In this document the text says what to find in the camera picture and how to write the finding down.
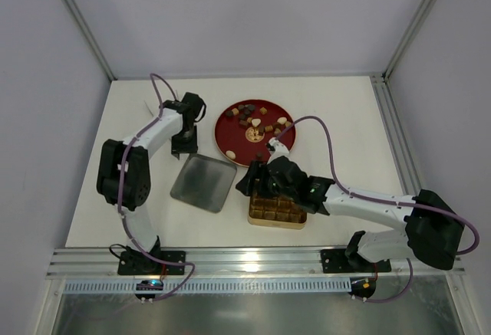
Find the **gold chocolate box tray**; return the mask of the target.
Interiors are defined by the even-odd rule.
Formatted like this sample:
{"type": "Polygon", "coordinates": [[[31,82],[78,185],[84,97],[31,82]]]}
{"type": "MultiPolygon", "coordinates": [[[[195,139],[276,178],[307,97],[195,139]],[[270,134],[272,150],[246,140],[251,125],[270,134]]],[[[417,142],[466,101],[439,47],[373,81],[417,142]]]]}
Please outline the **gold chocolate box tray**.
{"type": "Polygon", "coordinates": [[[300,230],[307,222],[307,213],[290,199],[267,199],[254,194],[249,198],[248,221],[251,225],[300,230]]]}

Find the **white oval chocolate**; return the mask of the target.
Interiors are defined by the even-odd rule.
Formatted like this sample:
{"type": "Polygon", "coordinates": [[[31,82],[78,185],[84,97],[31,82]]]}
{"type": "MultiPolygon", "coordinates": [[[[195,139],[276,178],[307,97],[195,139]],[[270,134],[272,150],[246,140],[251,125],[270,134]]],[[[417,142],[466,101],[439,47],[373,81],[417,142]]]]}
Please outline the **white oval chocolate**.
{"type": "Polygon", "coordinates": [[[235,153],[232,151],[232,150],[227,150],[226,151],[226,155],[230,158],[230,159],[235,159],[236,155],[235,153]]]}

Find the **silver tin lid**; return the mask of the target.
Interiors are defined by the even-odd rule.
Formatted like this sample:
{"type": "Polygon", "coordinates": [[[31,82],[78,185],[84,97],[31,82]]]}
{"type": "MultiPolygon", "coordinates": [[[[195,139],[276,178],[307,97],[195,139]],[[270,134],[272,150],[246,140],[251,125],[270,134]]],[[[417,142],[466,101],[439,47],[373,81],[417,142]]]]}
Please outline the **silver tin lid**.
{"type": "Polygon", "coordinates": [[[237,167],[233,163],[191,154],[177,176],[170,196],[208,212],[221,212],[236,173],[237,167]]]}

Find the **silver metal tongs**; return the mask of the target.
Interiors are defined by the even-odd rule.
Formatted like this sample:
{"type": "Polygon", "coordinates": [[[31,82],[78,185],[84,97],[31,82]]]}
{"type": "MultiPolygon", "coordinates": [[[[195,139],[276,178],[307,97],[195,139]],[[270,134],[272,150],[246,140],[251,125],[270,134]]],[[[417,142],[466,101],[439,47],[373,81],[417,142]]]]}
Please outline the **silver metal tongs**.
{"type": "Polygon", "coordinates": [[[158,114],[160,113],[160,108],[161,105],[166,101],[166,100],[171,100],[174,101],[173,95],[167,91],[159,91],[161,99],[158,99],[158,96],[155,94],[155,90],[152,92],[151,97],[147,97],[143,100],[143,105],[145,106],[145,109],[148,111],[151,117],[157,117],[158,114]]]}

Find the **red round plate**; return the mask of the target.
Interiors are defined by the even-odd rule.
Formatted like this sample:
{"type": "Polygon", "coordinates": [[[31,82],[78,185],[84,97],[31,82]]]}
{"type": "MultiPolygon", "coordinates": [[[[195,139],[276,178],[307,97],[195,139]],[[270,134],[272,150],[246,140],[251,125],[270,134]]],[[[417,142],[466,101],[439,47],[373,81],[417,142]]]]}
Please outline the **red round plate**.
{"type": "MultiPolygon", "coordinates": [[[[266,161],[269,151],[266,143],[273,137],[274,130],[279,128],[285,130],[285,124],[278,123],[278,118],[286,117],[287,121],[293,122],[292,116],[280,105],[269,100],[248,99],[240,100],[228,105],[218,116],[214,127],[214,140],[219,151],[231,162],[238,166],[249,166],[251,161],[266,161]],[[268,111],[266,115],[261,115],[259,109],[265,107],[268,111]],[[239,114],[227,117],[226,111],[237,108],[239,114]],[[261,123],[253,127],[252,119],[260,119],[261,123]],[[273,131],[266,132],[267,126],[273,126],[273,131]],[[227,150],[232,150],[236,157],[230,159],[226,155],[227,150]],[[263,153],[263,159],[256,159],[256,153],[263,153]]],[[[296,130],[291,125],[290,130],[282,136],[281,141],[288,149],[295,144],[296,130]]]]}

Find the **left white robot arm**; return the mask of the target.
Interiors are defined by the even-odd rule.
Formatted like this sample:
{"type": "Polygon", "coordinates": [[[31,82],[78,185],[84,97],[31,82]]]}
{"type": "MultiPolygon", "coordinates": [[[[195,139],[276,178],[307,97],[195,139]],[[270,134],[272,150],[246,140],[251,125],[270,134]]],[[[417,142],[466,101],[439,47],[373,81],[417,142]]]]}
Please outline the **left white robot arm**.
{"type": "Polygon", "coordinates": [[[166,142],[171,155],[198,151],[197,126],[206,105],[196,94],[167,100],[149,124],[124,140],[108,139],[101,148],[96,190],[122,221],[131,254],[160,263],[160,239],[153,230],[146,201],[150,195],[150,160],[166,142]]]}

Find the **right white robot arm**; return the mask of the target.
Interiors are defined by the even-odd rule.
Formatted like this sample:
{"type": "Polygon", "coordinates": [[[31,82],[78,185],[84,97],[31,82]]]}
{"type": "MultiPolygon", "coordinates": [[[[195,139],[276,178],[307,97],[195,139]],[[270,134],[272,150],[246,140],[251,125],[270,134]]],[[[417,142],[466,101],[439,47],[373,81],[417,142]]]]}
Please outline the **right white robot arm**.
{"type": "Polygon", "coordinates": [[[236,189],[244,196],[286,198],[307,213],[349,216],[387,227],[385,232],[354,233],[345,255],[356,268],[416,258],[449,271],[464,230],[460,217],[435,192],[422,189],[416,196],[391,196],[342,188],[333,179],[306,174],[285,156],[251,162],[236,189]]]}

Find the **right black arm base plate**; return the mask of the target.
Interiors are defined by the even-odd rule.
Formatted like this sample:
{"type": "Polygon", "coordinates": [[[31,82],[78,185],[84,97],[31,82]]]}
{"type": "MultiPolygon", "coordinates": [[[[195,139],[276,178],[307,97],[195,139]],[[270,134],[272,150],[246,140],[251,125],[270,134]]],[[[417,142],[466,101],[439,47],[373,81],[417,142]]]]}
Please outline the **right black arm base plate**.
{"type": "Polygon", "coordinates": [[[369,262],[358,253],[346,252],[345,248],[320,250],[322,272],[324,274],[387,273],[391,271],[389,260],[369,262]]]}

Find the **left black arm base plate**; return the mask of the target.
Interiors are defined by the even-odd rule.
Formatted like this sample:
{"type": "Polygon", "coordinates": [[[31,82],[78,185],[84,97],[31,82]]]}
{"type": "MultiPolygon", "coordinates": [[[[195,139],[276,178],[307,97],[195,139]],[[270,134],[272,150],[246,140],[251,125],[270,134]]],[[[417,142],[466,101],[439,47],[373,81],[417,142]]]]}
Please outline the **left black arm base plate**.
{"type": "Polygon", "coordinates": [[[144,256],[139,251],[127,249],[120,254],[117,274],[120,276],[184,275],[183,263],[186,262],[186,252],[177,250],[157,250],[153,255],[166,264],[161,264],[144,256]]]}

